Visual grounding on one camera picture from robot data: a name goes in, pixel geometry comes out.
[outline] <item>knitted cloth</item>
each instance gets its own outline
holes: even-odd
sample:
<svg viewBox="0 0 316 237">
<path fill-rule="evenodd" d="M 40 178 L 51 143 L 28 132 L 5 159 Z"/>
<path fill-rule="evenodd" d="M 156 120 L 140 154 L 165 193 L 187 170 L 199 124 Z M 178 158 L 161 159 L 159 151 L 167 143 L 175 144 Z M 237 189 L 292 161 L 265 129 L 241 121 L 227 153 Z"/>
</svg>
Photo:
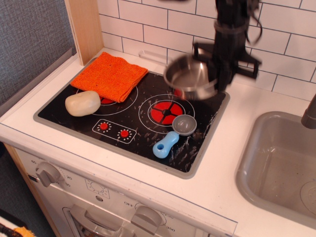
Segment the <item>knitted cloth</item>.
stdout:
<svg viewBox="0 0 316 237">
<path fill-rule="evenodd" d="M 103 98 L 120 103 L 147 72 L 145 68 L 103 52 L 70 84 L 80 90 L 93 90 Z"/>
</svg>

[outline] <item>sink basin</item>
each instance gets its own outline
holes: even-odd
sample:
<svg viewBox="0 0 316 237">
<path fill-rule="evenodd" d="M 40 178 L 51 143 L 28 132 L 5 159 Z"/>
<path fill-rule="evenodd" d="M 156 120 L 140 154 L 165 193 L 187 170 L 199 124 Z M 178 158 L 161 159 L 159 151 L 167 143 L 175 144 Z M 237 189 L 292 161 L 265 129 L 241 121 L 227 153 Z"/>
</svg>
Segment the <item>sink basin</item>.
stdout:
<svg viewBox="0 0 316 237">
<path fill-rule="evenodd" d="M 255 121 L 236 176 L 252 204 L 316 229 L 316 130 L 269 112 Z"/>
</svg>

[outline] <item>toy ladle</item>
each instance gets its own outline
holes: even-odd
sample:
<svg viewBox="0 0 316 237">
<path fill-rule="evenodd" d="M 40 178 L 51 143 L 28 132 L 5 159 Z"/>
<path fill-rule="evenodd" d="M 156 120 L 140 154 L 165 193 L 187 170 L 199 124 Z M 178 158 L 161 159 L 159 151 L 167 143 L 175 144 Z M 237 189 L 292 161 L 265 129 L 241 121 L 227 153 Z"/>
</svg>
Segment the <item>toy ladle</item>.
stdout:
<svg viewBox="0 0 316 237">
<path fill-rule="evenodd" d="M 154 155 L 160 159 L 166 158 L 171 147 L 179 141 L 179 135 L 189 136 L 197 128 L 197 121 L 190 115 L 179 115 L 172 122 L 173 131 L 157 142 L 153 147 Z"/>
</svg>

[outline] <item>burner ring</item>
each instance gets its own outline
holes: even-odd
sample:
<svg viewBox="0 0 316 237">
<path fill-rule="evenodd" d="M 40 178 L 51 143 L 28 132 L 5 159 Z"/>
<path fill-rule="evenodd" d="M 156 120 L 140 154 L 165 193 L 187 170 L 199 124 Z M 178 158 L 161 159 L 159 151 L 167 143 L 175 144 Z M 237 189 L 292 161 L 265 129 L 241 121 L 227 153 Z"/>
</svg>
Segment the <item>burner ring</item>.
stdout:
<svg viewBox="0 0 316 237">
<path fill-rule="evenodd" d="M 127 110 L 129 107 L 131 107 L 134 102 L 136 101 L 138 97 L 138 88 L 137 86 L 131 91 L 128 98 L 122 102 L 117 103 L 115 101 L 107 100 L 105 103 L 101 103 L 100 108 L 93 113 L 93 115 L 97 116 L 109 116 L 109 115 L 115 115 L 118 113 L 123 112 L 124 110 Z"/>
<path fill-rule="evenodd" d="M 138 111 L 140 122 L 150 131 L 167 134 L 178 115 L 195 116 L 192 104 L 172 94 L 153 96 L 145 100 Z"/>
</svg>

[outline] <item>tile wall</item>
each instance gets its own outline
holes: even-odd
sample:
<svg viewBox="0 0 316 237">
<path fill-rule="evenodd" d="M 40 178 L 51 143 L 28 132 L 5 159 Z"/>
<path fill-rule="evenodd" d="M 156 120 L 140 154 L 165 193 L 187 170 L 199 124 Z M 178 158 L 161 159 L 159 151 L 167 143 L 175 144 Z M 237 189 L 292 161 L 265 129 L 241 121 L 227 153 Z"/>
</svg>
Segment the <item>tile wall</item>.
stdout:
<svg viewBox="0 0 316 237">
<path fill-rule="evenodd" d="M 164 64 L 213 42 L 215 0 L 98 0 L 104 46 Z M 316 94 L 316 0 L 261 0 L 263 36 L 248 52 L 262 60 L 256 81 L 240 83 L 304 100 Z M 250 22 L 249 38 L 259 27 Z"/>
</svg>

